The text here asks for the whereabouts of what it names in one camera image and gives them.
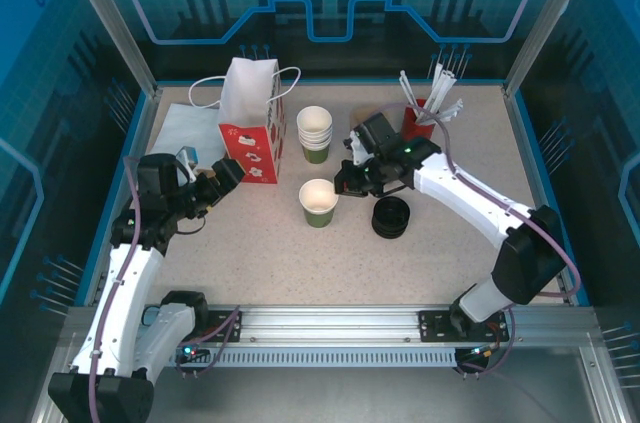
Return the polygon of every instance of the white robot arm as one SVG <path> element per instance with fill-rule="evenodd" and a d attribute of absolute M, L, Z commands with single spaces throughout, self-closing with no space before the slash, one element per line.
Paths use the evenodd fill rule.
<path fill-rule="evenodd" d="M 186 337 L 200 336 L 207 328 L 209 309 L 202 293 L 171 291 L 163 298 L 159 313 L 136 341 L 147 295 L 164 260 L 169 241 L 183 218 L 201 218 L 242 180 L 244 171 L 235 160 L 213 165 L 215 176 L 197 177 L 173 155 L 154 154 L 138 165 L 140 226 L 134 240 L 135 212 L 125 209 L 111 229 L 109 269 L 91 328 L 73 359 L 69 373 L 54 373 L 49 396 L 70 423 L 91 421 L 89 375 L 96 375 L 96 404 L 101 423 L 140 423 L 147 420 L 153 387 L 160 371 L 175 355 Z M 120 277 L 131 246 L 135 251 Z M 115 296 L 108 304 L 112 285 Z M 99 351 L 94 349 L 102 328 Z M 97 358 L 97 370 L 91 368 Z"/>
<path fill-rule="evenodd" d="M 344 160 L 335 177 L 339 194 L 377 197 L 408 187 L 441 201 L 477 228 L 500 252 L 491 275 L 471 287 L 451 307 L 461 333 L 513 304 L 527 304 L 564 268 L 560 257 L 526 225 L 504 208 L 529 215 L 556 241 L 562 241 L 558 215 L 549 207 L 531 209 L 499 194 L 457 165 L 453 172 L 440 148 L 425 138 L 405 142 L 384 115 L 376 114 L 350 133 L 345 145 L 353 161 Z M 473 191 L 463 176 L 503 207 Z M 385 185 L 403 186 L 385 192 Z"/>

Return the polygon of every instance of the glass panel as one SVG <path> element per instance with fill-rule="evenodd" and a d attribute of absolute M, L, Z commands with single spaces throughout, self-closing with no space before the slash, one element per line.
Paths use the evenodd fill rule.
<path fill-rule="evenodd" d="M 639 63 L 640 0 L 571 0 L 521 88 L 605 329 L 640 325 Z"/>
<path fill-rule="evenodd" d="M 116 0 L 156 78 L 277 56 L 305 75 L 504 78 L 546 0 Z"/>
<path fill-rule="evenodd" d="M 0 8 L 0 372 L 13 375 L 0 420 L 18 422 L 43 384 L 139 88 L 88 0 Z M 79 270 L 43 264 L 57 255 Z"/>

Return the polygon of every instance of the bag handle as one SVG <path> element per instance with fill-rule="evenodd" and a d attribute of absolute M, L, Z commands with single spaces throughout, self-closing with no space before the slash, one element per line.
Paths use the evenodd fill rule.
<path fill-rule="evenodd" d="M 296 84 L 298 83 L 298 81 L 300 80 L 300 77 L 302 76 L 302 70 L 300 68 L 298 68 L 297 66 L 289 66 L 287 68 L 283 68 L 282 70 L 276 71 L 273 75 L 271 75 L 271 78 L 273 78 L 274 76 L 278 76 L 280 73 L 284 73 L 285 71 L 289 71 L 289 70 L 297 70 L 298 71 L 298 76 L 296 76 L 296 79 L 293 81 L 293 83 L 291 83 L 291 86 L 289 87 L 289 89 L 287 91 L 285 91 L 284 93 L 274 96 L 272 98 L 269 98 L 266 103 L 270 103 L 273 100 L 277 100 L 278 98 L 283 97 L 284 95 L 286 95 L 287 93 L 289 93 L 291 90 L 293 90 L 293 88 L 296 86 Z M 226 79 L 226 76 L 208 76 L 206 78 L 202 78 L 201 80 L 196 81 L 193 85 L 191 85 L 189 87 L 189 103 L 191 103 L 191 106 L 195 107 L 195 108 L 212 108 L 216 105 L 220 106 L 220 100 L 218 101 L 214 101 L 213 103 L 209 103 L 208 105 L 196 105 L 193 102 L 193 96 L 192 96 L 192 92 L 193 89 L 202 84 L 205 83 L 207 81 L 212 81 L 212 80 L 224 80 Z"/>
<path fill-rule="evenodd" d="M 206 81 L 212 81 L 212 80 L 224 80 L 225 78 L 226 76 L 208 76 L 206 78 L 202 78 L 201 80 L 196 81 L 193 85 L 191 85 L 189 87 L 189 103 L 191 103 L 191 106 L 195 106 L 196 108 L 211 108 L 215 105 L 220 105 L 220 100 L 214 101 L 213 103 L 209 103 L 208 105 L 196 105 L 193 102 L 193 97 L 191 96 L 191 92 L 196 86 L 200 85 L 201 83 L 204 83 Z"/>
<path fill-rule="evenodd" d="M 266 103 L 271 103 L 273 100 L 277 100 L 278 98 L 282 98 L 284 95 L 286 95 L 287 93 L 289 93 L 291 90 L 293 90 L 293 88 L 296 86 L 296 84 L 298 83 L 298 81 L 300 80 L 300 77 L 302 76 L 302 70 L 300 68 L 298 68 L 297 66 L 289 66 L 287 68 L 283 68 L 280 71 L 276 71 L 273 76 L 271 78 L 273 78 L 274 76 L 278 76 L 280 73 L 284 73 L 285 71 L 289 71 L 289 70 L 296 70 L 298 72 L 298 76 L 296 76 L 296 79 L 293 80 L 293 83 L 291 83 L 291 86 L 289 87 L 289 89 L 287 91 L 285 91 L 284 93 L 281 93 L 277 96 L 274 96 L 272 98 L 269 98 Z"/>

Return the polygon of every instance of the red paper bag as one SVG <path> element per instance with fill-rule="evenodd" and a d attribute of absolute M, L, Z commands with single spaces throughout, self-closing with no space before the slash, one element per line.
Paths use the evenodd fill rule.
<path fill-rule="evenodd" d="M 280 94 L 280 73 L 298 77 Z M 242 165 L 242 181 L 277 183 L 286 124 L 282 97 L 300 78 L 299 68 L 278 70 L 277 60 L 233 58 L 220 97 L 218 125 L 229 156 Z"/>

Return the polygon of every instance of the black round container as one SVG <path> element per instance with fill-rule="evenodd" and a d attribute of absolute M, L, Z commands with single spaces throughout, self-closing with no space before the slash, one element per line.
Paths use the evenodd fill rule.
<path fill-rule="evenodd" d="M 404 233 L 409 224 L 409 205 L 395 196 L 382 198 L 373 207 L 371 226 L 383 238 L 392 240 Z"/>

